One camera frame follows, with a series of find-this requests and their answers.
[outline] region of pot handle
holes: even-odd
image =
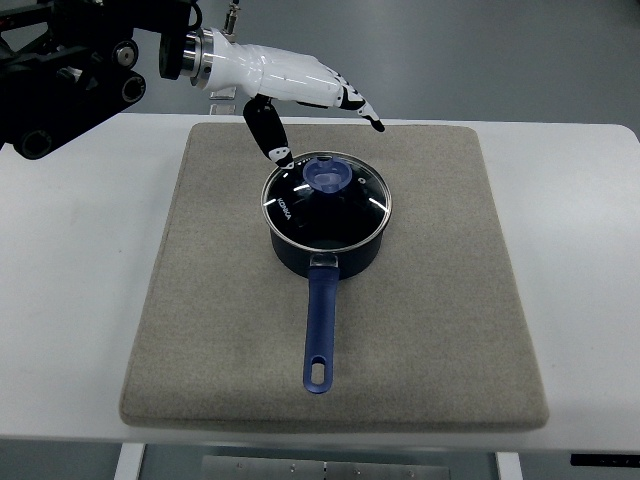
[[[336,293],[340,269],[337,266],[311,266],[308,277],[309,312],[302,381],[311,393],[325,393],[333,382]],[[316,377],[320,377],[320,383],[314,382],[319,380]]]

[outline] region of saucepan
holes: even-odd
[[[311,152],[296,157],[293,168],[271,173],[262,210],[277,257],[308,278],[303,385],[325,393],[333,383],[338,282],[376,257],[391,216],[389,188],[356,157]]]

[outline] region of lid knob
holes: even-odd
[[[302,176],[314,190],[336,193],[349,184],[353,173],[346,160],[322,155],[307,162],[302,170]]]

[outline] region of lid rim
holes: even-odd
[[[376,229],[373,231],[373,233],[371,233],[365,239],[363,239],[363,240],[361,240],[361,241],[359,241],[357,243],[354,243],[353,245],[348,245],[348,246],[342,247],[342,248],[335,248],[335,249],[313,248],[313,247],[309,247],[309,246],[303,245],[301,243],[298,243],[298,242],[292,240],[287,235],[282,233],[275,226],[273,220],[271,220],[271,217],[269,216],[269,212],[267,210],[267,206],[265,205],[265,203],[267,202],[267,198],[266,197],[267,197],[267,194],[271,190],[271,186],[277,180],[277,177],[282,174],[282,170],[280,168],[276,168],[267,177],[267,180],[265,181],[264,186],[262,187],[262,193],[261,193],[261,196],[260,196],[261,203],[262,203],[262,213],[263,213],[263,216],[265,217],[265,220],[267,221],[267,225],[269,226],[269,229],[271,230],[272,233],[274,233],[277,237],[282,239],[287,244],[291,245],[292,247],[295,247],[295,248],[298,248],[300,250],[303,250],[305,252],[308,252],[308,253],[346,253],[346,252],[355,250],[357,248],[360,248],[360,247],[366,245],[367,243],[370,243],[373,239],[378,237],[378,235],[380,235],[384,231],[384,229],[386,228],[387,224],[389,223],[389,219],[391,218],[392,201],[391,201],[391,193],[389,191],[389,187],[388,187],[387,183],[384,181],[382,176],[372,166],[370,166],[369,164],[367,164],[364,161],[360,160],[359,158],[354,157],[353,155],[346,154],[346,153],[329,152],[329,151],[307,152],[307,153],[303,153],[301,155],[298,155],[298,156],[294,157],[293,160],[294,160],[294,162],[297,162],[297,161],[300,161],[301,159],[306,159],[306,158],[309,158],[309,157],[312,157],[312,156],[319,156],[319,155],[335,155],[335,156],[338,156],[339,158],[344,158],[345,160],[351,161],[351,162],[357,164],[358,166],[366,169],[371,174],[372,177],[374,177],[374,178],[376,178],[376,180],[378,180],[378,182],[380,183],[380,186],[382,187],[382,192],[384,193],[385,203],[386,203],[386,205],[385,205],[385,213],[384,213],[384,216],[382,217],[382,220],[380,221],[380,224],[376,227]]]

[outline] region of white table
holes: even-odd
[[[0,437],[640,451],[640,144],[613,125],[387,122],[478,132],[549,402],[545,428],[247,435],[123,424],[120,390],[178,167],[203,121],[242,119],[120,114],[37,162],[0,152]],[[357,123],[285,119],[318,122]]]

